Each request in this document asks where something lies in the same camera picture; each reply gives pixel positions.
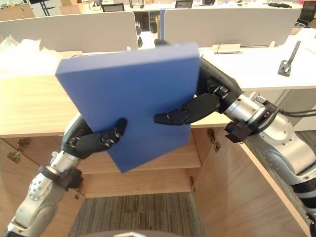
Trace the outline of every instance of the office chair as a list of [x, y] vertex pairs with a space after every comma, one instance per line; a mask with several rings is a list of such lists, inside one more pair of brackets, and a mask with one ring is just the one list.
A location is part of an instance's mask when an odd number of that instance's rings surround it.
[[125, 11], [124, 10], [124, 3], [103, 4], [101, 6], [103, 9], [103, 12]]
[[297, 22], [303, 23], [306, 25], [306, 28], [309, 28], [308, 25], [314, 19], [316, 12], [316, 1], [305, 1], [301, 15]]

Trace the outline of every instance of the striped carpet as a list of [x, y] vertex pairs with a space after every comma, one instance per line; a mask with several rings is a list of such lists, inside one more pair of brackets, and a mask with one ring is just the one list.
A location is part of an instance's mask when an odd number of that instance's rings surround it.
[[191, 193], [87, 198], [69, 237], [112, 230], [206, 237]]

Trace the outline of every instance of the black cable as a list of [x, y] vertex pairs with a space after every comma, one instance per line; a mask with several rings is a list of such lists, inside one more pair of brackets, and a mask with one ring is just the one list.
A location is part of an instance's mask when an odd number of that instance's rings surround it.
[[302, 113], [309, 113], [309, 112], [316, 112], [316, 110], [303, 110], [303, 111], [282, 111], [287, 114], [302, 114]]
[[289, 116], [289, 117], [293, 117], [293, 118], [305, 118], [305, 117], [312, 117], [312, 116], [316, 116], [316, 113], [314, 114], [307, 114], [307, 115], [294, 115], [294, 114], [288, 114], [288, 113], [284, 113], [284, 112], [280, 112], [286, 116]]
[[[277, 106], [273, 103], [271, 103], [269, 100], [266, 100], [266, 103], [273, 105], [275, 108]], [[305, 117], [313, 117], [316, 116], [316, 113], [313, 114], [304, 114], [302, 113], [309, 113], [309, 112], [316, 112], [316, 110], [303, 110], [303, 111], [284, 111], [283, 109], [279, 109], [279, 112], [283, 115], [292, 117], [292, 118], [305, 118]]]
[[265, 130], [266, 128], [268, 128], [273, 123], [273, 121], [275, 120], [275, 118], [276, 118], [277, 114], [279, 113], [279, 111], [280, 111], [280, 109], [279, 109], [279, 107], [277, 107], [276, 110], [271, 115], [271, 118], [270, 118], [269, 122], [267, 122], [266, 125], [264, 125], [262, 128], [260, 128], [257, 131], [255, 131], [253, 134], [260, 133], [263, 130]]

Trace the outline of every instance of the desk clamp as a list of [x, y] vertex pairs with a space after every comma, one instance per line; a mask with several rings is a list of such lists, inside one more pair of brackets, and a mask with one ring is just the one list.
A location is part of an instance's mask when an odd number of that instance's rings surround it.
[[296, 45], [294, 47], [294, 50], [293, 50], [293, 52], [291, 54], [291, 57], [290, 57], [290, 59], [288, 61], [282, 60], [282, 62], [280, 64], [280, 67], [278, 69], [278, 74], [279, 75], [282, 75], [282, 76], [285, 76], [285, 77], [289, 77], [290, 76], [290, 74], [291, 74], [291, 66], [292, 66], [291, 64], [292, 64], [292, 61], [293, 61], [293, 59], [295, 57], [295, 54], [296, 54], [296, 52], [298, 50], [298, 47], [300, 46], [300, 43], [301, 43], [300, 41], [297, 41], [297, 43], [296, 43]]

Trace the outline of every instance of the cable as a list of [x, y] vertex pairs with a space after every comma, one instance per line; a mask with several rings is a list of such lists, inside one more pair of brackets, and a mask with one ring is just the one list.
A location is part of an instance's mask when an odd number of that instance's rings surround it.
[[71, 58], [77, 57], [77, 56], [87, 56], [86, 54], [75, 54], [73, 56], [71, 56]]
[[287, 114], [302, 114], [302, 113], [309, 113], [309, 112], [316, 112], [316, 110], [303, 110], [303, 111], [282, 111]]
[[228, 39], [228, 40], [224, 40], [224, 41], [222, 41], [222, 42], [220, 43], [220, 45], [219, 45], [218, 48], [217, 48], [216, 54], [218, 54], [219, 48], [222, 46], [222, 44], [224, 44], [224, 43], [226, 43], [226, 42], [229, 42], [229, 41], [237, 41], [237, 42], [241, 42], [241, 43], [246, 43], [247, 46], [249, 47], [249, 44], [248, 44], [248, 42], [246, 42], [246, 41], [242, 41], [242, 40], [238, 40], [238, 39]]
[[[269, 100], [266, 100], [266, 103], [273, 105], [275, 108], [278, 108], [275, 104], [271, 103]], [[279, 112], [281, 114], [284, 114], [286, 116], [293, 117], [293, 118], [305, 118], [305, 117], [316, 116], [316, 113], [305, 114], [305, 113], [310, 113], [310, 112], [316, 112], [316, 110], [284, 111], [283, 109], [279, 109]]]
[[289, 117], [293, 117], [293, 118], [305, 118], [305, 117], [316, 116], [316, 113], [314, 113], [314, 114], [307, 114], [307, 115], [294, 115], [294, 114], [288, 114], [288, 113], [282, 113], [282, 114], [284, 114], [286, 116], [289, 116]]
[[272, 123], [273, 121], [275, 120], [275, 118], [277, 117], [277, 114], [279, 113], [280, 109], [279, 107], [276, 108], [276, 110], [273, 112], [273, 114], [271, 115], [271, 118], [269, 120], [269, 122], [267, 122], [266, 125], [264, 125], [262, 128], [258, 129], [257, 131], [253, 132], [253, 134], [257, 134], [257, 133], [260, 133], [262, 132], [263, 130], [265, 130], [266, 128], [268, 128]]

